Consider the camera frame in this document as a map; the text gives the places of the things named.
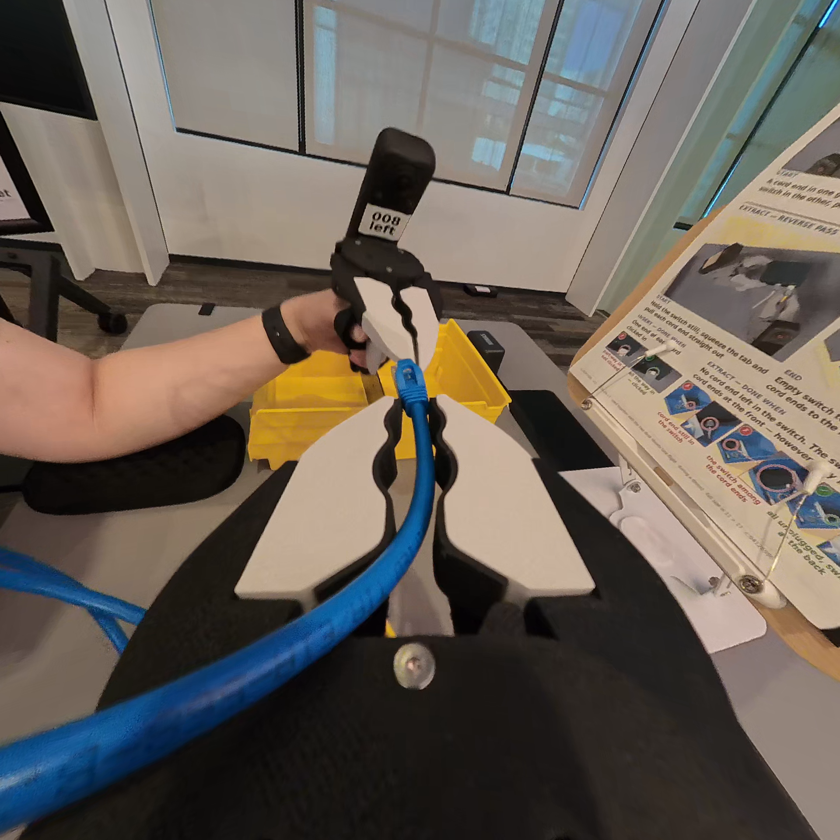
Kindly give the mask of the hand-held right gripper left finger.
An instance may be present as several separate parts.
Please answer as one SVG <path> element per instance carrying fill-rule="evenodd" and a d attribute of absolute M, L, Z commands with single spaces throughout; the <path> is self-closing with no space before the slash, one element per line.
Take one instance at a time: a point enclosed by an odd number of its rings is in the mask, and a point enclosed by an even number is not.
<path fill-rule="evenodd" d="M 383 397 L 310 446 L 290 473 L 234 593 L 326 601 L 394 532 L 388 488 L 401 405 Z"/>

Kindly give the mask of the black wristband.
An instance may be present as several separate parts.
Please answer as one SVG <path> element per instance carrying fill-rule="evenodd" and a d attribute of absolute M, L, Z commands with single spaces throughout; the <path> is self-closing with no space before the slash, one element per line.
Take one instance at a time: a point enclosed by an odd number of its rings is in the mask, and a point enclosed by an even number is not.
<path fill-rule="evenodd" d="M 294 338 L 289 330 L 280 307 L 262 311 L 261 323 L 271 349 L 283 365 L 292 366 L 310 358 L 310 352 Z"/>

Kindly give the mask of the teal glass partition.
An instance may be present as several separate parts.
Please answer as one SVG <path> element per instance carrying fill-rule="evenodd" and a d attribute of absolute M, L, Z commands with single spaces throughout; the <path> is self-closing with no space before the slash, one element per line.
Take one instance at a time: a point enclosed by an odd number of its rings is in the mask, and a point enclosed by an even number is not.
<path fill-rule="evenodd" d="M 798 2 L 677 215 L 687 231 L 838 105 L 838 2 Z"/>

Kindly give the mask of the person's left forearm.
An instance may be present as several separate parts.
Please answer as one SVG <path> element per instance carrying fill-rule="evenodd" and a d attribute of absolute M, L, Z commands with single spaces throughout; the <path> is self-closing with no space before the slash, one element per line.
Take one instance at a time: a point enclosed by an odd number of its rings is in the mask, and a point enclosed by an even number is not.
<path fill-rule="evenodd" d="M 2 454 L 84 463 L 135 453 L 224 414 L 285 369 L 260 317 L 99 360 L 3 322 Z"/>

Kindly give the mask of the person's left hand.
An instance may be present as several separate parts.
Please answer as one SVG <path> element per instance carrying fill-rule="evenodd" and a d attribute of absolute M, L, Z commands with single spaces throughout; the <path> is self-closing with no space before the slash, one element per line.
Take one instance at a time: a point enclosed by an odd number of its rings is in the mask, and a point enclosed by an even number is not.
<path fill-rule="evenodd" d="M 290 298 L 280 304 L 280 313 L 291 337 L 304 350 L 313 354 L 317 351 L 345 354 L 350 362 L 367 369 L 366 344 L 368 337 L 354 315 L 349 316 L 350 340 L 359 344 L 350 349 L 335 329 L 335 319 L 350 304 L 332 289 L 324 289 Z"/>

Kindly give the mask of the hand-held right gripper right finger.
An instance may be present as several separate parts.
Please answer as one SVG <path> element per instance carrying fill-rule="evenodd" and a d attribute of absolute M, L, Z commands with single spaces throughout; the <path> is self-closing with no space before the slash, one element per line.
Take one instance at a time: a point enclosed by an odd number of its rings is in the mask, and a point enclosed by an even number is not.
<path fill-rule="evenodd" d="M 448 456 L 438 512 L 444 546 L 499 575 L 513 601 L 588 595 L 595 583 L 527 449 L 440 395 L 438 453 Z"/>

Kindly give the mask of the black easel stand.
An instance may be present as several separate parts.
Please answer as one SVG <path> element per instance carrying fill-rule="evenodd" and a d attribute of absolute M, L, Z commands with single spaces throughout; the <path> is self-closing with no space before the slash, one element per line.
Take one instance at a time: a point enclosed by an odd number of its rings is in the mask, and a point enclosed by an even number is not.
<path fill-rule="evenodd" d="M 57 245 L 3 240 L 1 268 L 28 279 L 27 329 L 44 339 L 57 342 L 62 298 L 96 316 L 102 332 L 123 335 L 128 331 L 128 320 L 124 314 L 113 310 L 74 281 L 67 258 Z"/>

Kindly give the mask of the yellow plastic bin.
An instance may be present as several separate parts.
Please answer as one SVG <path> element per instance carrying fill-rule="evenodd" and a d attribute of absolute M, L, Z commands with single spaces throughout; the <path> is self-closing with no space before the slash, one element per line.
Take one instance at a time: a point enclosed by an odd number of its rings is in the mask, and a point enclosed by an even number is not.
<path fill-rule="evenodd" d="M 511 403 L 504 386 L 453 319 L 439 328 L 425 383 L 429 397 L 447 395 L 493 424 Z M 349 360 L 317 352 L 254 394 L 248 456 L 278 469 L 299 459 L 321 436 L 368 405 L 362 375 L 351 371 Z"/>

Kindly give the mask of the black wall panel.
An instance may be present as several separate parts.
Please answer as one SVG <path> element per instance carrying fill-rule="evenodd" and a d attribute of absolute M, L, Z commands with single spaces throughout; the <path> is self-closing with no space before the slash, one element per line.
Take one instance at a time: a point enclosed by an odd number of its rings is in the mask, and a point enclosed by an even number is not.
<path fill-rule="evenodd" d="M 97 120 L 63 2 L 1 2 L 1 101 Z"/>

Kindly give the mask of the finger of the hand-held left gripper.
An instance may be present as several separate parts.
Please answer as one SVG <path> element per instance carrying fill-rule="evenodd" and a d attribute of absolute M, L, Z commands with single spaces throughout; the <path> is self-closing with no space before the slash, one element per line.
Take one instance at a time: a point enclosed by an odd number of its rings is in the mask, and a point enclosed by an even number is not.
<path fill-rule="evenodd" d="M 361 327 L 367 337 L 366 373 L 376 373 L 388 361 L 417 360 L 416 338 L 397 309 L 397 295 L 381 280 L 357 277 L 354 285 L 362 304 Z"/>
<path fill-rule="evenodd" d="M 430 365 L 438 344 L 439 317 L 429 291 L 411 286 L 401 291 L 401 300 L 411 312 L 409 322 L 416 335 L 415 362 Z"/>

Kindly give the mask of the black rectangular box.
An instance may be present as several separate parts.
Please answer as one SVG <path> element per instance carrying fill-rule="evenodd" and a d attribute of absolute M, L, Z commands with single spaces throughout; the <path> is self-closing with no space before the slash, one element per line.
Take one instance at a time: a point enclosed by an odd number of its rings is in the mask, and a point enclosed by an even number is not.
<path fill-rule="evenodd" d="M 498 375 L 506 354 L 502 344 L 486 329 L 470 330 L 466 335 L 488 369 Z"/>

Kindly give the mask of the framed marker sign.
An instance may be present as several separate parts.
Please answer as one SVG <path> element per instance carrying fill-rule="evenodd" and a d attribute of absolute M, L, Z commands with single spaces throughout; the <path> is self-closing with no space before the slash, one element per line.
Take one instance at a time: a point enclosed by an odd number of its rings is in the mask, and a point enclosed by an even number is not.
<path fill-rule="evenodd" d="M 14 137 L 1 117 L 1 236 L 54 232 Z"/>

